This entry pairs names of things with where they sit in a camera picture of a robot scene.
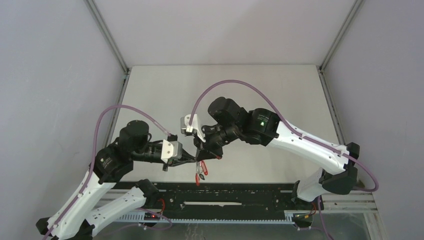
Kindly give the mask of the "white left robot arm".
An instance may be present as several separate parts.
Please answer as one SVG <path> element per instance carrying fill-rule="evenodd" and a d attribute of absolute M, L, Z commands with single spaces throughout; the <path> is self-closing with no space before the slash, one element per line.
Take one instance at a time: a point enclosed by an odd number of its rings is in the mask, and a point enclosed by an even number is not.
<path fill-rule="evenodd" d="M 115 141 L 96 154 L 80 189 L 55 215 L 37 221 L 39 233 L 54 240 L 91 240 L 127 212 L 156 206 L 159 190 L 150 180 L 141 179 L 121 197 L 96 207 L 98 201 L 134 169 L 135 161 L 163 164 L 164 168 L 196 162 L 176 135 L 157 141 L 151 141 L 151 137 L 146 122 L 130 121 Z"/>

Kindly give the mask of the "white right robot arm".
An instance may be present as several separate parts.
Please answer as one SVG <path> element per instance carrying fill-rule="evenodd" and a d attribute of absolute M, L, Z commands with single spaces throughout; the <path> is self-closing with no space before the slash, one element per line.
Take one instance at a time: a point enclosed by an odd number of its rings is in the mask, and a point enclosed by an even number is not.
<path fill-rule="evenodd" d="M 223 147 L 235 140 L 250 145 L 283 149 L 319 166 L 318 171 L 294 184 L 291 204 L 304 209 L 325 193 L 348 195 L 357 184 L 359 157 L 356 143 L 336 145 L 283 121 L 277 113 L 265 108 L 247 111 L 234 100 L 215 99 L 207 109 L 214 125 L 202 125 L 198 115 L 183 117 L 181 131 L 193 135 L 197 161 L 221 159 Z"/>

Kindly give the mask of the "key with red tag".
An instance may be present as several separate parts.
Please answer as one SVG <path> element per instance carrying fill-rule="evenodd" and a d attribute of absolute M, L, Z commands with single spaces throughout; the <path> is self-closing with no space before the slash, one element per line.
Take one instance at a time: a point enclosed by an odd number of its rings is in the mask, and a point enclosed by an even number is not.
<path fill-rule="evenodd" d="M 207 166 L 203 160 L 200 161 L 200 168 L 203 175 L 207 176 L 209 174 Z"/>

